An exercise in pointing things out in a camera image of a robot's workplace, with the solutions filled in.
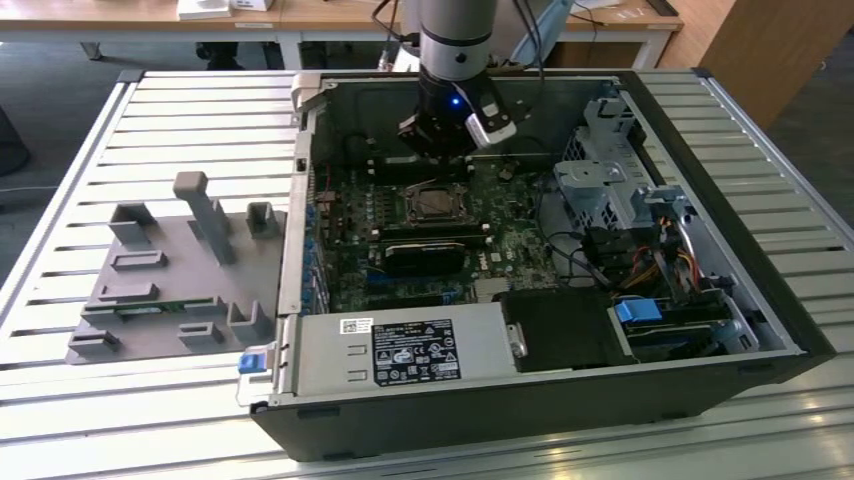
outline gray floor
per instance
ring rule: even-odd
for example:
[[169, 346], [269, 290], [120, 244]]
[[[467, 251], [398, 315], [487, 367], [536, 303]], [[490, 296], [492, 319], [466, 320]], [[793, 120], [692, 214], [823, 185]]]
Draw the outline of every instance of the gray floor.
[[[0, 45], [0, 105], [33, 155], [24, 170], [0, 177], [0, 190], [60, 182], [123, 69], [205, 67], [191, 44], [107, 44], [101, 50], [104, 60], [91, 62], [75, 44]], [[264, 68], [257, 44], [241, 45], [239, 62], [248, 69]], [[359, 63], [344, 54], [339, 62]], [[770, 132], [849, 222], [854, 220], [853, 92], [854, 36], [849, 35]], [[44, 190], [0, 193], [0, 282], [49, 199]]]

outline metal rack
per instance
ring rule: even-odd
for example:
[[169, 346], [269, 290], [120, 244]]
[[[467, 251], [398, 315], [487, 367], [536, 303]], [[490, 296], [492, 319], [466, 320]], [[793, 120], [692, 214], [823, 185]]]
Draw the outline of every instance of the metal rack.
[[[115, 203], [169, 200], [193, 164], [225, 211], [287, 207], [288, 72], [151, 72], [116, 85], [0, 291], [4, 478], [767, 478], [850, 474], [854, 462], [854, 235], [714, 79], [642, 74], [839, 356], [696, 418], [297, 464], [235, 401], [239, 354], [67, 366], [112, 234]], [[678, 181], [654, 145], [662, 175]]]

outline blue tab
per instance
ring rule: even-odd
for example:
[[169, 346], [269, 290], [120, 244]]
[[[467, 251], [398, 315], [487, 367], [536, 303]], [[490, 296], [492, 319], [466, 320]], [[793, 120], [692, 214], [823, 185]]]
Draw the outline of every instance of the blue tab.
[[240, 356], [237, 372], [240, 374], [264, 373], [267, 371], [265, 363], [265, 355], [263, 353], [244, 353]]
[[623, 300], [614, 310], [620, 323], [654, 322], [662, 319], [662, 312], [651, 298]]

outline table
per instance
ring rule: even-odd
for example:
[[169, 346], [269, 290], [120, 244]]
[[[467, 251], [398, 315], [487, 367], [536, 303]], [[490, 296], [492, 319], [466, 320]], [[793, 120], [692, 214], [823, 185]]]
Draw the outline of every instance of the table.
[[[747, 479], [842, 476], [854, 462], [854, 233], [714, 79], [640, 77], [839, 357], [702, 416], [331, 463], [287, 458], [235, 402], [239, 354], [67, 366], [115, 203], [187, 214], [172, 176], [207, 171], [231, 212], [287, 206], [288, 72], [149, 72], [109, 95], [0, 290], [3, 478]], [[228, 128], [253, 115], [253, 128]], [[668, 182], [662, 154], [647, 144]]]
[[[279, 33], [285, 67], [301, 68], [301, 62], [297, 63], [299, 42], [384, 40], [386, 34], [371, 21], [371, 12], [376, 3], [374, 0], [285, 1]], [[391, 8], [386, 8], [384, 17], [380, 17], [386, 22], [388, 22], [390, 12]], [[646, 0], [624, 0], [616, 7], [596, 9], [591, 12], [594, 20], [604, 23], [604, 26], [598, 26], [594, 30], [588, 21], [570, 17], [566, 31], [558, 41], [591, 42], [595, 38], [596, 43], [640, 43], [632, 66], [654, 68], [667, 46], [670, 35], [682, 28], [679, 17], [658, 15]], [[587, 18], [590, 13], [582, 11], [578, 15]]]
[[[305, 41], [382, 41], [384, 33], [371, 21], [378, 0], [277, 0], [267, 12], [235, 10], [231, 18], [177, 21], [176, 0], [0, 0], [0, 42], [80, 42], [97, 59], [97, 42], [276, 41], [285, 68], [303, 63], [299, 43]], [[380, 18], [390, 20], [387, 8]], [[682, 22], [662, 17], [644, 0], [594, 10], [596, 42], [638, 42], [643, 46], [635, 66], [658, 62], [670, 34]], [[570, 18], [562, 42], [588, 42], [590, 22]]]
[[179, 21], [176, 0], [0, 0], [0, 42], [275, 42], [280, 9], [233, 10], [229, 18]]

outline power supply label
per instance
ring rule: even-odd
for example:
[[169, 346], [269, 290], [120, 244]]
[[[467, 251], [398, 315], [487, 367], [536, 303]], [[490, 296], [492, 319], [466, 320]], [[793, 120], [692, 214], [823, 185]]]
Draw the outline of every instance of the power supply label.
[[463, 378], [450, 319], [374, 325], [372, 342], [380, 387]]

